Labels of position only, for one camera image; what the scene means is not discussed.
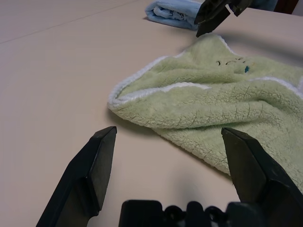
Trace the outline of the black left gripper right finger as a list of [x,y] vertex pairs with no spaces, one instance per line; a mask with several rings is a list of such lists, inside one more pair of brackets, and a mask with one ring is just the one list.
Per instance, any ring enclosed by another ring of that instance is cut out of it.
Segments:
[[303,194],[286,171],[250,135],[232,128],[221,134],[240,201],[257,204],[269,227],[301,227]]

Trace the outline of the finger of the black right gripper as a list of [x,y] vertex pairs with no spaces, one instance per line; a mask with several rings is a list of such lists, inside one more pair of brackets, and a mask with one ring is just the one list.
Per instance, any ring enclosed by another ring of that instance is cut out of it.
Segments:
[[251,0],[231,0],[228,4],[235,16],[239,16],[251,5]]
[[199,8],[194,20],[198,26],[196,37],[214,31],[229,15],[226,5],[229,0],[205,0]]

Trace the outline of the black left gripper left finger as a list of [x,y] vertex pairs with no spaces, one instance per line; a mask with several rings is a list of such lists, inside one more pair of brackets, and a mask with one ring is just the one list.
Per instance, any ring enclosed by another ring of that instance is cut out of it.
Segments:
[[94,133],[67,165],[38,227],[85,227],[102,210],[110,179],[117,128]]

